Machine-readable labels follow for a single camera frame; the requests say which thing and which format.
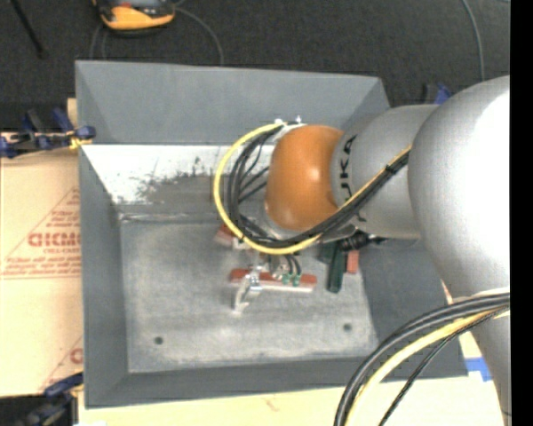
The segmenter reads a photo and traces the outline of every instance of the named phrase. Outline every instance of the cardboard sheet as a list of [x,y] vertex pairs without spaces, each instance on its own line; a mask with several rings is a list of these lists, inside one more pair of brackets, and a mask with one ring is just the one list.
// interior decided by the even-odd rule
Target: cardboard sheet
[[77,157],[0,161],[0,397],[83,368]]

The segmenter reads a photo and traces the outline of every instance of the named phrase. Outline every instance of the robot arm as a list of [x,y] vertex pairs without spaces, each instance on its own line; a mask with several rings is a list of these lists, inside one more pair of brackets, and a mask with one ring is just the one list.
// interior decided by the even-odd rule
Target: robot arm
[[[422,239],[453,296],[508,288],[509,95],[506,76],[475,85],[440,106],[390,109],[343,133],[319,125],[292,129],[271,158],[266,228],[250,224],[262,245],[230,222],[232,230],[269,254],[288,254],[283,251],[324,240],[320,229],[327,229],[329,221],[379,238]],[[279,129],[274,124],[258,134]],[[408,150],[407,169],[396,170],[355,213],[336,219]],[[511,424],[509,318],[484,323],[474,334]]]

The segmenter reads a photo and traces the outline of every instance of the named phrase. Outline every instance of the yellow device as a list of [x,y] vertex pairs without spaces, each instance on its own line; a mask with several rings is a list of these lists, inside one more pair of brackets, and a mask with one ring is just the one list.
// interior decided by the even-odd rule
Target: yellow device
[[92,0],[92,3],[108,28],[128,35],[161,28],[175,15],[170,0]]

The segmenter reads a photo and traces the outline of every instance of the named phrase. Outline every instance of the dark floor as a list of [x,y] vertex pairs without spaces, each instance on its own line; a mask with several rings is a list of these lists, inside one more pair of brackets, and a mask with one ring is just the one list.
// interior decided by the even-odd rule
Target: dark floor
[[[103,55],[102,35],[91,48],[99,20],[89,0],[19,2],[49,56],[37,57],[12,2],[0,0],[0,130],[19,126],[30,107],[65,103],[75,93],[74,60]],[[426,83],[456,92],[510,73],[511,10],[502,0],[186,0],[182,8],[214,30],[227,66],[378,76],[392,106],[421,100]],[[182,13],[158,35],[108,37],[104,53],[219,61],[211,36]],[[0,400],[0,424],[36,402]]]

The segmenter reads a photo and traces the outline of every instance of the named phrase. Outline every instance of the red object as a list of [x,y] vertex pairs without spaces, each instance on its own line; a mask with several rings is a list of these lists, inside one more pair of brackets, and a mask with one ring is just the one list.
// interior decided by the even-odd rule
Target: red object
[[359,251],[353,250],[347,252],[346,273],[356,274],[359,270]]

